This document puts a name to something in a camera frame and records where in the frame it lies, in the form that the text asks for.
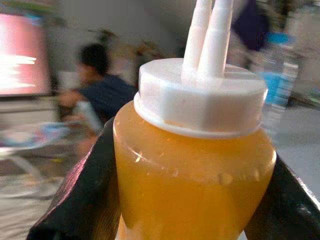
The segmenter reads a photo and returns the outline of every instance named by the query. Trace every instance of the pink screen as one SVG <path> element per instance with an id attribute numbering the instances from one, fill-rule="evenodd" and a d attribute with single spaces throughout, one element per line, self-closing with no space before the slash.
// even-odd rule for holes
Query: pink screen
<path id="1" fill-rule="evenodd" d="M 0 14 L 0 96 L 49 92 L 45 34 L 34 19 Z"/>

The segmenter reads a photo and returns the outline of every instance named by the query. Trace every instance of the water droplet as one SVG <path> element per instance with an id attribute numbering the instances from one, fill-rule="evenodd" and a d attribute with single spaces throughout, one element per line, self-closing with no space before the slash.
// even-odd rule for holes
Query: water droplet
<path id="1" fill-rule="evenodd" d="M 246 180 L 247 180 L 247 175 L 242 174 L 242 175 L 241 175 L 241 180 L 242 180 L 242 181 L 246 181 Z"/>
<path id="2" fill-rule="evenodd" d="M 177 168 L 171 168 L 171 169 L 169 169 L 169 171 L 168 171 L 168 174 L 171 175 L 171 176 L 174 176 L 174 177 L 177 177 L 177 176 L 178 176 L 178 173 L 179 173 L 179 171 L 178 171 Z"/>
<path id="3" fill-rule="evenodd" d="M 263 164 L 260 164 L 259 166 L 258 166 L 258 169 L 259 169 L 259 172 L 260 172 L 260 178 L 262 178 L 266 173 L 267 173 L 267 168 L 266 168 L 266 166 L 265 165 L 263 165 Z"/>
<path id="4" fill-rule="evenodd" d="M 199 182 L 203 182 L 205 180 L 205 175 L 203 175 L 201 173 L 196 174 L 194 177 Z"/>
<path id="5" fill-rule="evenodd" d="M 254 173 L 253 173 L 253 176 L 254 176 L 254 179 L 255 179 L 256 181 L 259 182 L 259 181 L 261 180 L 261 173 L 260 173 L 259 170 L 255 170 Z"/>
<path id="6" fill-rule="evenodd" d="M 142 159 L 142 151 L 137 147 L 134 147 L 132 150 L 133 150 L 134 154 L 136 155 L 135 162 L 136 163 L 140 162 L 140 160 Z"/>
<path id="7" fill-rule="evenodd" d="M 218 181 L 220 185 L 229 185 L 233 181 L 233 177 L 227 173 L 220 173 L 218 175 Z"/>
<path id="8" fill-rule="evenodd" d="M 117 137 L 116 140 L 117 140 L 120 144 L 123 143 L 123 141 L 122 141 L 122 139 L 121 139 L 120 137 Z"/>

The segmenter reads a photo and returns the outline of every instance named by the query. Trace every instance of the hand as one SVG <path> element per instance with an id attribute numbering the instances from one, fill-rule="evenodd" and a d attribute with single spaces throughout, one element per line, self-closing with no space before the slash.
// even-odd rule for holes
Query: hand
<path id="1" fill-rule="evenodd" d="M 63 118 L 63 122 L 65 122 L 65 125 L 69 128 L 80 128 L 84 121 L 85 118 L 81 115 L 68 115 Z"/>
<path id="2" fill-rule="evenodd" d="M 76 152 L 80 159 L 88 154 L 92 146 L 97 142 L 97 139 L 98 137 L 95 135 L 84 139 L 78 144 Z"/>
<path id="3" fill-rule="evenodd" d="M 66 91 L 59 96 L 59 103 L 63 107 L 72 108 L 77 102 L 85 98 L 77 91 Z"/>

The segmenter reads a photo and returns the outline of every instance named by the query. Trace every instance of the plastic bottle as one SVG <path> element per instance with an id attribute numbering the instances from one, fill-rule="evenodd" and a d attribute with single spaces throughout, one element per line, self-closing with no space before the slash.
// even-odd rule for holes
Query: plastic bottle
<path id="1" fill-rule="evenodd" d="M 263 126 L 273 141 L 276 140 L 279 123 L 298 75 L 293 42 L 294 39 L 285 33 L 270 33 L 267 46 L 262 50 L 257 63 L 256 71 L 260 72 L 268 87 L 263 108 Z"/>
<path id="2" fill-rule="evenodd" d="M 267 189 L 276 161 L 260 129 L 267 88 L 225 64 L 229 5 L 215 1 L 201 69 L 188 81 L 189 59 L 143 65 L 134 103 L 114 120 L 125 240 L 236 240 Z"/>

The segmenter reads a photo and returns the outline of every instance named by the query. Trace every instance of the water bottle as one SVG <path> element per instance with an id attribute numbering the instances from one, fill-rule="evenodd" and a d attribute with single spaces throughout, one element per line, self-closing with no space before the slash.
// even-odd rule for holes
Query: water bottle
<path id="1" fill-rule="evenodd" d="M 293 42 L 294 39 L 285 33 L 270 33 L 267 46 L 261 51 L 255 69 L 268 88 L 263 108 L 263 126 L 273 140 L 298 75 Z"/>

